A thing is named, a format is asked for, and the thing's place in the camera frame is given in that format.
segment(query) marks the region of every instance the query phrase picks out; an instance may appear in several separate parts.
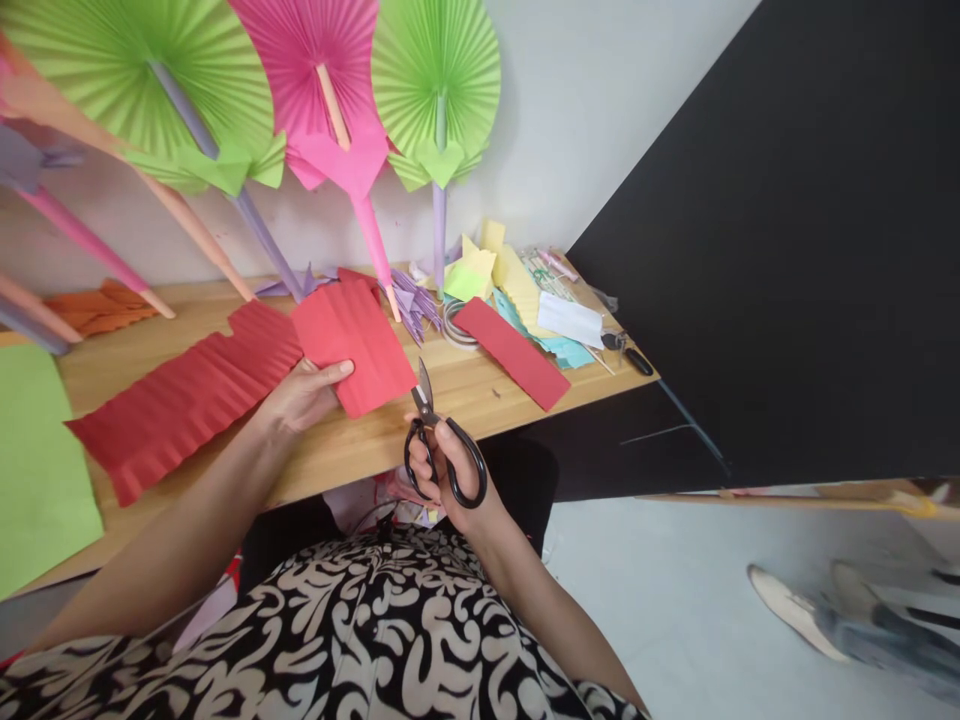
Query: black scissors handle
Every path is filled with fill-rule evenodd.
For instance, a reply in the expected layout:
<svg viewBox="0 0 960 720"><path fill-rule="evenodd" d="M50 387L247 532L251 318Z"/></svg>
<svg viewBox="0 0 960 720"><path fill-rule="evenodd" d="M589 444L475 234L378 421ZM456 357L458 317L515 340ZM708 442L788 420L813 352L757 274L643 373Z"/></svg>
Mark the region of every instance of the black scissors handle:
<svg viewBox="0 0 960 720"><path fill-rule="evenodd" d="M477 468L477 479L479 480L480 486L477 489L477 496L475 498L468 498L460 488L460 482L457 480L457 471L453 467L453 462L447 458L447 476L450 478L450 489L453 491L453 497L463 507L468 510L473 510L474 508L480 507L480 503L482 503L483 499L487 496L487 464L483 460L483 455L480 454L480 448L477 447L473 438L464 432L463 428L457 425L451 418L447 418L447 425L450 426L454 434L460 438L460 442L467 448L467 452L470 453L473 464ZM420 485L417 483L417 475L413 471L413 468L410 467L410 441L414 435L416 435L424 447L427 448L427 462L430 463L430 471L432 473L430 480L439 485L440 476L437 474L437 466L433 460L433 452L430 450L430 444L427 442L426 429L423 420L420 418L414 418L413 422L410 423L410 432L407 433L407 441L403 446L403 465L407 470L407 476L410 478L414 490L416 490L417 494L424 500L429 500L430 498L420 490Z"/></svg>

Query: black and white dress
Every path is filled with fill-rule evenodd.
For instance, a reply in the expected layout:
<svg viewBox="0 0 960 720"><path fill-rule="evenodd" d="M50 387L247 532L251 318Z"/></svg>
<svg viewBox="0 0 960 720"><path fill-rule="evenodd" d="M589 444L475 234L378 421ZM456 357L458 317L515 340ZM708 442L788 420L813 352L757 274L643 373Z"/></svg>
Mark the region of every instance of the black and white dress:
<svg viewBox="0 0 960 720"><path fill-rule="evenodd" d="M304 550L167 648L99 637L24 657L0 677L0 720L640 716L565 677L466 541L437 530Z"/></svg>

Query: scissors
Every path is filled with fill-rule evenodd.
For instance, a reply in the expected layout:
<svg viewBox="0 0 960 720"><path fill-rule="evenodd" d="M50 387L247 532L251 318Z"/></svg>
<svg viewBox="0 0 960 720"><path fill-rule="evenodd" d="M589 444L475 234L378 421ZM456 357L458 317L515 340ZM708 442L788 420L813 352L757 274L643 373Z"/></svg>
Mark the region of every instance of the scissors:
<svg viewBox="0 0 960 720"><path fill-rule="evenodd" d="M430 450L430 444L427 442L426 428L435 428L437 423L440 422L440 416L433 411L433 390L430 387L430 376L427 374L426 365L423 364L423 358L420 358L420 384L413 388L410 394L413 396L413 402L417 405L419 417L414 418L413 422L410 423L410 432L407 433L407 441L403 446L403 465L407 469L407 476L410 478L410 482L413 484L413 488L417 491L417 494L424 500L430 500L430 498L420 490L420 486L417 484L416 473L414 473L413 468L410 467L410 441L413 440L413 436L416 435L420 439L420 442L424 444L424 447L427 448L427 462L430 463L430 470L433 473L430 480L439 484L440 477L437 475L437 466L433 462L433 452ZM454 434L460 438L460 442L466 446L467 452L473 458L473 464L477 467L477 478L480 481L480 487L477 490L477 496L471 500L464 495L463 490L460 489L460 483L457 481L457 471L454 470L453 463L449 460L447 461L447 475L450 478L450 489L453 491L453 497L456 498L457 502L463 507L472 510L480 506L480 503L483 502L483 498L486 497L487 494L487 464L483 460L483 455L480 454L480 448L477 447L473 438L464 432L463 428L457 425L452 418L447 418L447 425L453 430Z"/></svg>

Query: white paper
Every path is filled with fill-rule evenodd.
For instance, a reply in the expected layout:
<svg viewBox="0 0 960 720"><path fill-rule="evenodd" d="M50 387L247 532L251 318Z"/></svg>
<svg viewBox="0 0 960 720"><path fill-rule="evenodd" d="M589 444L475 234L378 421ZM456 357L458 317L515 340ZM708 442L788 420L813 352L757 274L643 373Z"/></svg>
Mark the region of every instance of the white paper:
<svg viewBox="0 0 960 720"><path fill-rule="evenodd" d="M603 342L600 340L603 317L579 303L561 300L556 295L541 292L537 325L584 345L603 349Z"/></svg>

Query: white shoe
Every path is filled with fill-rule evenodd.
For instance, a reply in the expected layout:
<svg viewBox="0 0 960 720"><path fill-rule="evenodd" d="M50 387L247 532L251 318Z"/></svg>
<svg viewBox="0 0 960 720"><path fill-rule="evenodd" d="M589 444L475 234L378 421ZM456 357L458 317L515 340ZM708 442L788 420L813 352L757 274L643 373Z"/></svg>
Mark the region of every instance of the white shoe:
<svg viewBox="0 0 960 720"><path fill-rule="evenodd" d="M747 568L747 577L757 595L778 618L792 627L797 634L813 648L837 662L850 662L850 658L837 650L830 642L814 618L816 607L802 595L797 595L773 575L751 565Z"/></svg>
<svg viewBox="0 0 960 720"><path fill-rule="evenodd" d="M880 604L880 598L864 582L856 568L834 560L830 565L830 577L837 589L840 614L851 620L873 625L873 611Z"/></svg>

